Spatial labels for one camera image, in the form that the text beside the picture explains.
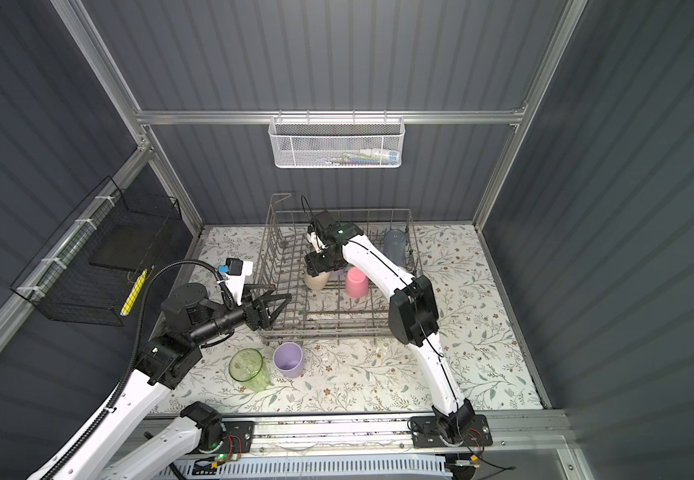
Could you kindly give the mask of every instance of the gray corrugated wall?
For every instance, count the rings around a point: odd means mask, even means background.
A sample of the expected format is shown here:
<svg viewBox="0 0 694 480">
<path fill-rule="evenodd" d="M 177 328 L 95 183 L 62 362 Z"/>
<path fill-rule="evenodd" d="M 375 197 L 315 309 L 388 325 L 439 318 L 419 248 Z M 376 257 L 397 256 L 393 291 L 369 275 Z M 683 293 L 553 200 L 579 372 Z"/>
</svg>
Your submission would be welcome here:
<svg viewBox="0 0 694 480">
<path fill-rule="evenodd" d="M 477 110 L 524 101 L 563 0 L 86 2 L 145 110 Z M 409 126 L 403 165 L 281 170 L 266 128 L 156 126 L 207 224 L 313 207 L 409 206 L 469 220 L 505 125 Z"/>
<path fill-rule="evenodd" d="M 592 2 L 485 236 L 598 478 L 694 478 L 694 1 Z"/>
<path fill-rule="evenodd" d="M 149 167 L 128 190 L 164 195 Z M 156 268 L 184 258 L 191 240 L 179 222 Z M 143 341 L 177 272 L 172 269 L 153 285 Z M 135 320 L 116 327 L 30 315 L 0 354 L 0 478 L 22 479 L 34 472 L 102 404 L 126 368 Z"/>
<path fill-rule="evenodd" d="M 145 110 L 518 108 L 562 0 L 85 2 Z"/>
<path fill-rule="evenodd" d="M 470 220 L 511 127 L 409 125 L 399 168 L 317 170 L 275 167 L 264 126 L 154 131 L 206 224 L 263 224 L 279 192 L 305 194 L 313 208 L 397 206 L 417 220 Z"/>
<path fill-rule="evenodd" d="M 0 307 L 135 144 L 48 2 L 0 2 Z"/>
</svg>

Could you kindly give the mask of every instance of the wire dish rack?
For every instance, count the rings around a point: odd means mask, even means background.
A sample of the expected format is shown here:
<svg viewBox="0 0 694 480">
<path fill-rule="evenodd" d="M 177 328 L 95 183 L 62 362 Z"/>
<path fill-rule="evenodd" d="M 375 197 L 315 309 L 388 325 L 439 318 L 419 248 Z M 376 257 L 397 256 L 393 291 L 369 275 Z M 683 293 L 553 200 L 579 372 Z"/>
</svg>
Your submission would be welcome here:
<svg viewBox="0 0 694 480">
<path fill-rule="evenodd" d="M 370 281 L 369 293 L 360 299 L 352 299 L 345 293 L 346 269 L 335 273 L 338 275 L 332 274 L 323 290 L 313 291 L 304 284 L 304 256 L 313 251 L 305 239 L 309 218 L 302 210 L 290 209 L 295 206 L 291 197 L 291 194 L 274 194 L 270 200 L 254 283 L 273 284 L 276 293 L 290 293 L 292 300 L 272 330 L 257 330 L 262 340 L 269 343 L 392 336 L 388 324 L 389 302 Z M 414 276 L 422 274 L 410 210 L 371 208 L 329 212 L 337 221 L 355 222 L 380 250 L 388 229 L 403 230 L 408 239 L 405 269 Z"/>
</svg>

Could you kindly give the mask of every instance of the red wire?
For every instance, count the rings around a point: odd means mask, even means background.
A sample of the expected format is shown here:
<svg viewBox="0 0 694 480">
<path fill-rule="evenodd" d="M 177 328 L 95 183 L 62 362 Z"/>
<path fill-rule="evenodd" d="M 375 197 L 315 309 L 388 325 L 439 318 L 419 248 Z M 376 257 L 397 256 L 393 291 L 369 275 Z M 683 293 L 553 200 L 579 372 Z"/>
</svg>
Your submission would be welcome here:
<svg viewBox="0 0 694 480">
<path fill-rule="evenodd" d="M 227 438 L 229 438 L 229 448 L 230 451 L 232 452 L 232 447 L 233 447 L 233 438 L 237 438 L 238 440 L 238 449 L 242 450 L 243 449 L 243 444 L 240 442 L 240 437 L 237 437 L 235 435 L 228 435 Z"/>
<path fill-rule="evenodd" d="M 481 434 L 480 432 L 478 432 L 478 431 L 475 430 L 474 428 L 470 428 L 470 432 L 475 432 L 475 433 L 477 434 L 477 436 L 479 436 L 479 437 L 481 437 L 481 438 L 483 437 L 483 434 Z M 477 454 L 477 457 L 479 458 L 480 456 L 483 455 L 483 452 L 485 452 L 485 448 L 484 448 L 484 447 L 481 447 L 481 443 L 478 442 L 478 441 L 477 441 L 477 438 L 476 438 L 476 437 L 473 437 L 472 434 L 470 434 L 470 438 L 472 438 L 473 440 L 475 440 L 475 443 L 477 444 L 477 447 L 481 450 L 481 452 Z"/>
</svg>

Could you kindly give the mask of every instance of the cup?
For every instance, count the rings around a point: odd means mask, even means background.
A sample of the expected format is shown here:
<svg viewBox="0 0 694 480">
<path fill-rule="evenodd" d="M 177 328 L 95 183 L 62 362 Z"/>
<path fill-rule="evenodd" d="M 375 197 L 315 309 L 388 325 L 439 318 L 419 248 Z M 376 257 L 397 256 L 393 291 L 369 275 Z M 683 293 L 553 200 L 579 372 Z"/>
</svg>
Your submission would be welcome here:
<svg viewBox="0 0 694 480">
<path fill-rule="evenodd" d="M 244 349 L 233 355 L 229 360 L 229 376 L 255 392 L 262 392 L 273 384 L 262 354 L 255 349 Z"/>
<path fill-rule="evenodd" d="M 405 243 L 406 234 L 402 230 L 387 230 L 385 232 L 385 244 L 381 252 L 390 259 L 390 262 L 405 268 Z"/>
<path fill-rule="evenodd" d="M 281 343 L 275 349 L 273 363 L 283 376 L 295 379 L 304 371 L 304 351 L 294 342 Z"/>
<path fill-rule="evenodd" d="M 331 280 L 331 272 L 321 272 L 317 276 L 312 276 L 307 272 L 304 272 L 304 284 L 308 286 L 310 290 L 323 290 L 325 284 Z"/>
<path fill-rule="evenodd" d="M 345 292 L 352 298 L 360 298 L 369 292 L 369 279 L 357 266 L 353 266 L 347 271 Z"/>
</svg>

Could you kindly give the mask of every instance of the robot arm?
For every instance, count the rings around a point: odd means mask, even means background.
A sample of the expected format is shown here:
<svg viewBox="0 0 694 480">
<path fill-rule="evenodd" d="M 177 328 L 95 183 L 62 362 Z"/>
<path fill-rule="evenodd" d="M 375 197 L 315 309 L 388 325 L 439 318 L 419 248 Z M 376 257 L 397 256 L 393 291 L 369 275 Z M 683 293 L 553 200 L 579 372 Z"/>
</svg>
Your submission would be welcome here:
<svg viewBox="0 0 694 480">
<path fill-rule="evenodd" d="M 199 264 L 216 272 L 208 264 Z M 102 470 L 141 419 L 166 398 L 199 362 L 202 357 L 200 346 L 217 336 L 230 335 L 243 323 L 251 330 L 269 329 L 291 300 L 291 295 L 273 295 L 272 290 L 254 298 L 249 288 L 259 286 L 244 283 L 252 266 L 248 261 L 227 259 L 227 265 L 219 267 L 219 272 L 228 277 L 223 278 L 217 273 L 224 304 L 209 300 L 206 287 L 199 283 L 188 283 L 175 289 L 161 304 L 166 323 L 164 332 L 139 352 L 136 366 L 118 400 L 108 407 L 108 397 L 56 455 L 28 480 L 44 478 L 50 471 L 54 472 L 48 478 L 55 480 L 146 480 L 175 458 L 195 448 L 206 453 L 216 452 L 227 439 L 222 416 L 208 405 L 195 402 L 182 410 L 180 417 L 158 436 Z M 283 300 L 283 303 L 274 312 L 269 312 L 268 304 L 277 300 Z M 103 410 L 107 415 L 99 420 Z M 57 465 L 81 438 L 85 440 L 64 465 Z"/>
<path fill-rule="evenodd" d="M 366 274 L 388 299 L 393 298 L 395 291 L 402 291 L 414 282 L 414 277 L 411 274 L 390 262 L 382 252 L 377 250 L 366 235 L 353 236 L 342 247 L 342 255 L 346 262 L 360 268 L 361 272 Z M 420 324 L 419 328 L 419 333 L 426 333 L 427 336 L 421 339 L 420 346 L 410 345 L 410 347 L 419 366 L 425 373 L 425 378 L 430 383 L 432 405 L 439 412 L 456 412 L 464 405 L 465 394 L 461 392 L 454 380 L 454 374 L 451 372 L 448 360 L 444 356 L 438 355 L 438 352 L 442 352 L 443 348 L 437 333 L 437 324 L 430 325 L 426 329 Z M 402 330 L 402 323 L 391 322 L 390 329 Z"/>
<path fill-rule="evenodd" d="M 432 409 L 438 433 L 447 443 L 461 441 L 475 410 L 454 378 L 448 359 L 442 355 L 438 334 L 438 306 L 432 284 L 425 276 L 414 277 L 393 264 L 353 223 L 334 221 L 323 211 L 312 218 L 308 240 L 315 252 L 305 257 L 310 275 L 343 268 L 360 268 L 389 299 L 389 328 L 408 345 L 425 373 L 432 394 Z"/>
</svg>

